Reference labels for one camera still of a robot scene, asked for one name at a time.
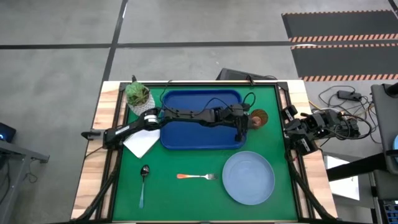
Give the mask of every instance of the succulent plant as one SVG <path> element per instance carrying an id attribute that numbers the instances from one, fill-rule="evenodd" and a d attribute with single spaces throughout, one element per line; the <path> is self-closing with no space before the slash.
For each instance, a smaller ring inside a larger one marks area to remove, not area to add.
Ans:
<path id="1" fill-rule="evenodd" d="M 149 97 L 149 90 L 139 82 L 126 86 L 127 102 L 133 106 L 143 105 Z"/>

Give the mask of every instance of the spoon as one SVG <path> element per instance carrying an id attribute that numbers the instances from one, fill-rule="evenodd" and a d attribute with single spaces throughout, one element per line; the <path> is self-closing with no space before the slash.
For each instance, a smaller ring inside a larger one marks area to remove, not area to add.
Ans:
<path id="1" fill-rule="evenodd" d="M 144 183 L 145 177 L 149 174 L 149 166 L 144 165 L 141 168 L 141 177 L 142 177 L 142 189 L 141 189 L 141 198 L 139 199 L 139 208 L 144 208 Z"/>

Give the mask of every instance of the green table surface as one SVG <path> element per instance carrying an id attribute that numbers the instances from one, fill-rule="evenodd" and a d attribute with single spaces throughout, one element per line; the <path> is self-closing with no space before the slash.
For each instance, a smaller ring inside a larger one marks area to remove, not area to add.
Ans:
<path id="1" fill-rule="evenodd" d="M 163 87 L 150 91 L 156 106 Z M 138 159 L 124 148 L 114 205 L 114 221 L 253 221 L 297 220 L 288 165 L 284 159 L 284 142 L 280 126 L 277 98 L 273 86 L 169 86 L 170 90 L 236 90 L 242 98 L 253 91 L 257 100 L 252 110 L 261 108 L 269 115 L 268 123 L 258 130 L 249 130 L 244 146 L 239 149 L 170 151 L 160 141 Z M 129 112 L 128 122 L 137 116 Z M 272 195 L 259 205 L 242 205 L 233 200 L 224 188 L 221 174 L 225 162 L 233 154 L 253 151 L 268 160 L 275 173 Z M 140 169 L 150 167 L 146 178 L 144 208 L 140 209 L 142 178 Z M 177 179 L 177 174 L 219 174 L 217 180 Z"/>

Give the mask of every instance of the blue tray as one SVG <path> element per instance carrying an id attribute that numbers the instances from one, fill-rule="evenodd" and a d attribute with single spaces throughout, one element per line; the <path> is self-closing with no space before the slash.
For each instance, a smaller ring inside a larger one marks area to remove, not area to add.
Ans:
<path id="1" fill-rule="evenodd" d="M 212 98 L 219 98 L 228 105 L 241 103 L 241 95 L 234 90 L 175 90 L 164 96 L 169 108 L 201 111 Z M 212 100 L 206 108 L 226 107 L 219 100 Z M 204 127 L 198 123 L 175 121 L 160 130 L 160 142 L 170 150 L 237 149 L 244 141 L 236 142 L 236 128 Z"/>

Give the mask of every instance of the concrete floor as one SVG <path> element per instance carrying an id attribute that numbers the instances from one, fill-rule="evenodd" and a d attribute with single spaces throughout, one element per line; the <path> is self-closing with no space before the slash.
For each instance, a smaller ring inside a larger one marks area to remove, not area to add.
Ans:
<path id="1" fill-rule="evenodd" d="M 120 5 L 1 0 L 0 45 L 110 43 Z M 283 12 L 390 8 L 387 0 L 130 0 L 119 43 L 287 40 Z M 46 165 L 32 164 L 39 180 L 24 185 L 12 223 L 69 219 L 86 147 L 80 132 L 91 126 L 108 52 L 0 50 L 0 122 L 18 130 L 16 144 L 51 155 Z M 223 67 L 298 79 L 288 47 L 118 49 L 109 79 L 213 80 Z M 349 85 L 365 94 L 373 83 L 383 81 Z M 319 92 L 336 84 L 307 83 L 308 97 L 320 104 Z M 331 140 L 323 148 L 359 157 L 380 150 L 369 139 Z"/>

